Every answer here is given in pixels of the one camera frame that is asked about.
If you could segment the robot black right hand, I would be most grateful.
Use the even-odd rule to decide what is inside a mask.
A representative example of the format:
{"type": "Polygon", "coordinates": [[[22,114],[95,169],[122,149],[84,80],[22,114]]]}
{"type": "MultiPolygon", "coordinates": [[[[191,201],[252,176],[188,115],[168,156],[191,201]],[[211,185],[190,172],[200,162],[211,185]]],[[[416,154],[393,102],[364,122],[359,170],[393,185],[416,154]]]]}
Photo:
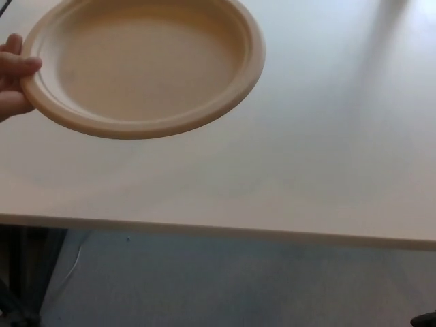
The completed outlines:
{"type": "Polygon", "coordinates": [[[411,319],[413,327],[436,327],[436,312],[425,313],[411,319]]]}

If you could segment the person's bare hand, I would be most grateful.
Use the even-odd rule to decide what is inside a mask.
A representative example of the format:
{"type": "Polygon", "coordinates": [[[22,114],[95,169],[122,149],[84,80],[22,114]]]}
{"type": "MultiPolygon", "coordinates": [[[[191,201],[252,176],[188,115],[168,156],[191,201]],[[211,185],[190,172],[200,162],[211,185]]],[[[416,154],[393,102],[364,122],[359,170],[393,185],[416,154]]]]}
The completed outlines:
{"type": "Polygon", "coordinates": [[[42,60],[22,56],[22,43],[22,36],[12,33],[1,44],[1,122],[35,109],[24,94],[20,80],[38,72],[42,60]]]}

